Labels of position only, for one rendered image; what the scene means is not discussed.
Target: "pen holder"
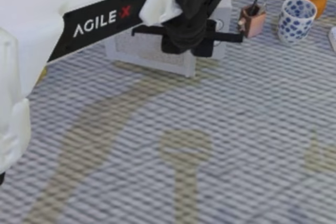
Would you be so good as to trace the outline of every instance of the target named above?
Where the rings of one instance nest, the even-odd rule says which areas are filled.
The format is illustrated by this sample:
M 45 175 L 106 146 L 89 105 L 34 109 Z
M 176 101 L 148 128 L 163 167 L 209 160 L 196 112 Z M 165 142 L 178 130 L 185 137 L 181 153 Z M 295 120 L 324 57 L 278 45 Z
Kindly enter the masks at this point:
M 251 8 L 251 5 L 241 9 L 239 21 L 245 25 L 244 35 L 246 38 L 251 38 L 260 34 L 264 28 L 266 19 L 266 12 L 263 11 L 255 16 L 249 16 L 247 11 Z

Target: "checkered tablecloth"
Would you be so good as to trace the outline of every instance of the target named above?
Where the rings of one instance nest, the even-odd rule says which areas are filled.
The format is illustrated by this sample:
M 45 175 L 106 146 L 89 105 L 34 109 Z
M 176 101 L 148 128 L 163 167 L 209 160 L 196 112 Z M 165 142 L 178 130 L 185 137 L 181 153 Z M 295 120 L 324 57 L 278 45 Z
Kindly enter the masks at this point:
M 232 31 L 249 3 L 233 2 Z M 0 223 L 335 224 L 336 3 L 291 48 L 276 36 L 281 3 L 194 79 L 110 63 L 103 44 L 51 65 Z

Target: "blue dotted cup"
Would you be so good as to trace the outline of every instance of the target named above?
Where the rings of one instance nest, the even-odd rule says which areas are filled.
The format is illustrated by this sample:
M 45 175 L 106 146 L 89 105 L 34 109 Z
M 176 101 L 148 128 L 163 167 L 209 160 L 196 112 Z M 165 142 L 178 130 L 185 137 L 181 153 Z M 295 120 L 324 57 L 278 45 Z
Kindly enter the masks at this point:
M 286 0 L 282 5 L 278 36 L 288 45 L 304 40 L 317 14 L 316 5 L 309 0 Z

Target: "white box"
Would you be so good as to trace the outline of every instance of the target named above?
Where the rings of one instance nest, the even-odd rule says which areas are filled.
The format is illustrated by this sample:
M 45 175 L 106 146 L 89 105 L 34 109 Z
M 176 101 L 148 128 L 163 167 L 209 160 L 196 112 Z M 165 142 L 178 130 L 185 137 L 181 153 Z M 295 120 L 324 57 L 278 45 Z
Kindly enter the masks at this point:
M 231 0 L 222 0 L 211 19 L 217 21 L 218 31 L 229 31 L 232 12 Z M 136 34 L 131 30 L 124 31 L 105 40 L 106 53 L 112 61 L 123 61 L 143 67 L 195 76 L 196 58 L 188 51 L 181 55 L 165 54 L 161 51 L 162 36 Z M 213 58 L 225 57 L 226 42 L 215 42 Z

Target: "white object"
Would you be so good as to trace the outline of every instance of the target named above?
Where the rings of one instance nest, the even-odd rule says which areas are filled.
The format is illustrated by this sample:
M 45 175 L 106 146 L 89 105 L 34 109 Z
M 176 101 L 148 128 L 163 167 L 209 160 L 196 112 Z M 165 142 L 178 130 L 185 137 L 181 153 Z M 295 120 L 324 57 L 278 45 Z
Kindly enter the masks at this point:
M 62 34 L 63 15 L 100 1 L 0 0 L 0 174 L 27 148 L 26 97 Z
M 333 50 L 336 52 L 336 26 L 330 29 L 329 40 L 330 40 Z
M 281 9 L 278 36 L 286 45 L 304 40 L 317 14 L 316 5 L 309 0 L 286 0 Z
M 222 0 L 211 19 L 217 21 L 217 31 L 227 33 L 232 12 L 231 0 Z M 123 61 L 143 67 L 177 73 L 186 77 L 195 76 L 196 58 L 187 51 L 181 55 L 169 55 L 161 51 L 162 36 L 136 34 L 125 31 L 105 40 L 106 53 L 112 61 Z M 214 59 L 225 57 L 226 43 L 215 41 Z
M 175 0 L 148 0 L 140 12 L 140 18 L 147 26 L 161 24 L 182 13 Z

